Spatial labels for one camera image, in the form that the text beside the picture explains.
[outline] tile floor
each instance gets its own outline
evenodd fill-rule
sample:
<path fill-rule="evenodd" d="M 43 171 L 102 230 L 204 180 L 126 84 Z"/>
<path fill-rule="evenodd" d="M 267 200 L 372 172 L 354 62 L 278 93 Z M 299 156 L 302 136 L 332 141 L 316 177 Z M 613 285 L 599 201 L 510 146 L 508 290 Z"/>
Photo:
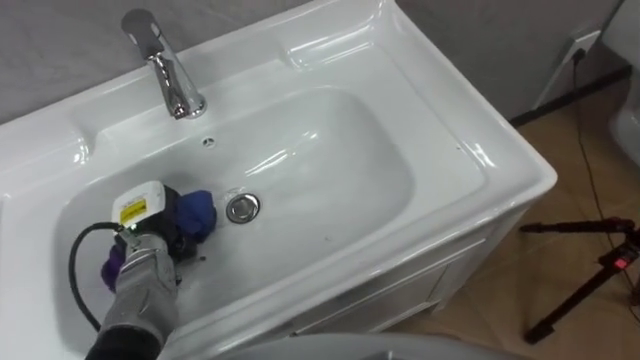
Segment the tile floor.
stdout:
<path fill-rule="evenodd" d="M 622 105 L 619 83 L 581 101 L 583 139 L 605 216 L 640 224 L 640 169 L 610 138 L 608 120 Z M 575 108 L 565 107 L 518 129 L 556 169 L 553 190 L 521 220 L 558 222 L 598 218 L 577 142 Z M 530 346 L 523 331 L 599 270 L 609 248 L 601 235 L 524 235 L 512 231 L 449 305 L 417 314 L 390 331 L 446 334 L 535 359 L 640 359 L 640 325 L 627 308 L 629 289 L 616 277 Z M 631 269 L 637 279 L 640 264 Z"/>

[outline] chrome faucet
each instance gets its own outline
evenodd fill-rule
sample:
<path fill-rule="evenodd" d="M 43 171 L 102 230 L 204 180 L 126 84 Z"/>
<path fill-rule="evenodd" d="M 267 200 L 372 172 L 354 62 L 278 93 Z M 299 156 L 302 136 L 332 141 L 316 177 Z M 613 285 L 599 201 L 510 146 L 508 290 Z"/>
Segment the chrome faucet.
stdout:
<path fill-rule="evenodd" d="M 121 27 L 155 71 L 169 114 L 176 120 L 202 115 L 207 102 L 162 36 L 153 14 L 144 9 L 131 10 L 122 18 Z"/>

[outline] power cord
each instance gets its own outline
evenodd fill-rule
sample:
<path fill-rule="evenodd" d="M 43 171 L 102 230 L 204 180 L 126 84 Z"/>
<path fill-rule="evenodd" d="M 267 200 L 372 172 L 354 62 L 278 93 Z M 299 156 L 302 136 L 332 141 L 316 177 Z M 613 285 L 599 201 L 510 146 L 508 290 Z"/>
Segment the power cord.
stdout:
<path fill-rule="evenodd" d="M 78 235 L 76 240 L 73 242 L 71 246 L 71 252 L 69 253 L 69 285 L 71 286 L 71 294 L 73 294 L 73 299 L 80 309 L 80 312 L 84 317 L 89 321 L 91 326 L 96 330 L 100 331 L 100 322 L 96 319 L 95 316 L 91 313 L 87 304 L 85 304 L 84 300 L 82 300 L 82 295 L 80 295 L 80 290 L 78 289 L 78 279 L 76 277 L 76 257 L 78 256 L 78 248 L 80 244 L 84 240 L 90 232 L 95 230 L 113 230 L 116 232 L 120 232 L 123 230 L 122 225 L 118 223 L 112 222 L 99 222 L 95 223 L 88 228 L 82 230 L 82 232 Z"/>
<path fill-rule="evenodd" d="M 582 153 L 582 159 L 584 160 L 584 164 L 587 169 L 587 174 L 589 175 L 589 184 L 591 185 L 593 200 L 596 204 L 596 209 L 598 209 L 598 216 L 600 216 L 600 220 L 604 220 L 605 217 L 602 211 L 602 207 L 600 205 L 600 197 L 598 196 L 598 191 L 596 190 L 595 181 L 593 179 L 593 171 L 591 170 L 591 163 L 589 162 L 589 157 L 587 156 L 587 151 L 585 150 L 584 142 L 582 140 L 582 109 L 580 107 L 580 99 L 578 97 L 578 65 L 580 64 L 580 61 L 584 59 L 585 55 L 586 55 L 586 52 L 583 49 L 579 49 L 578 51 L 576 51 L 575 54 L 573 54 L 571 58 L 573 60 L 573 102 L 575 104 L 574 109 L 575 109 L 575 118 L 576 118 L 576 129 L 578 133 L 578 144 L 580 145 L 580 152 Z M 611 234 L 606 233 L 606 235 L 607 235 L 607 240 L 609 241 L 609 245 L 611 245 L 611 248 L 612 249 L 615 248 L 615 244 L 611 239 Z M 633 289 L 635 288 L 635 284 L 633 283 L 633 280 L 631 280 L 631 276 L 629 276 L 629 273 L 627 272 L 626 269 L 622 273 L 624 274 L 624 277 L 626 278 L 629 284 L 629 288 L 633 292 Z M 638 316 L 638 314 L 635 313 L 631 305 L 629 305 L 629 312 L 631 312 L 631 315 L 635 318 L 638 325 L 640 325 L 640 316 Z"/>

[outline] sink basin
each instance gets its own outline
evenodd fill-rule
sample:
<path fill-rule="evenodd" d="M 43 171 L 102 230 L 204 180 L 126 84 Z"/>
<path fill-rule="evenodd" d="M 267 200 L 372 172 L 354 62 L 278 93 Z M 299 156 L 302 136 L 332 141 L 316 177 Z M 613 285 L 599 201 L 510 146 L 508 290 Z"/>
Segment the sink basin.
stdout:
<path fill-rule="evenodd" d="M 215 134 L 214 147 L 201 138 Z M 211 191 L 218 229 L 199 254 L 207 258 L 181 268 L 181 321 L 197 320 L 246 298 L 384 227 L 414 192 L 414 180 L 378 120 L 356 97 L 334 89 L 294 94 L 203 136 L 185 139 L 135 166 L 96 181 L 65 206 L 56 243 L 69 244 L 85 227 L 109 219 L 113 199 L 149 180 L 188 193 Z M 237 225 L 224 217 L 227 201 L 256 194 L 262 209 Z M 111 245 L 98 233 L 78 256 L 79 284 L 99 318 L 113 302 L 96 271 Z M 63 333 L 82 323 L 65 286 L 68 246 L 57 248 Z M 69 341 L 77 338 L 74 331 Z"/>
<path fill-rule="evenodd" d="M 556 179 L 393 1 L 314 1 L 180 58 L 209 104 L 196 120 L 171 120 L 142 68 L 0 126 L 3 354 L 83 358 L 95 333 L 68 289 L 71 243 L 146 181 L 211 191 L 218 210 L 206 260 L 180 268 L 165 356 L 186 358 L 498 221 Z M 240 225 L 224 209 L 243 192 L 262 206 Z M 78 254 L 98 319 L 111 237 Z"/>

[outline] black tripod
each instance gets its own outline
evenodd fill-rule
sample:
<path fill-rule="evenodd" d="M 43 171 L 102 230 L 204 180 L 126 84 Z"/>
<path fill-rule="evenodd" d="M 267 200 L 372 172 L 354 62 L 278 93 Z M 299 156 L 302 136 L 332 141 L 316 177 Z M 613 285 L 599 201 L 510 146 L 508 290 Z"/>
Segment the black tripod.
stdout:
<path fill-rule="evenodd" d="M 622 233 L 625 241 L 598 259 L 602 269 L 576 290 L 560 306 L 553 310 L 524 335 L 529 344 L 536 344 L 554 332 L 553 325 L 560 321 L 573 308 L 586 299 L 591 293 L 607 282 L 614 275 L 623 271 L 638 257 L 640 257 L 640 229 L 627 219 L 609 218 L 602 221 L 579 221 L 544 225 L 541 223 L 527 224 L 520 227 L 521 232 L 527 233 Z M 632 305 L 640 304 L 640 279 L 631 296 Z"/>

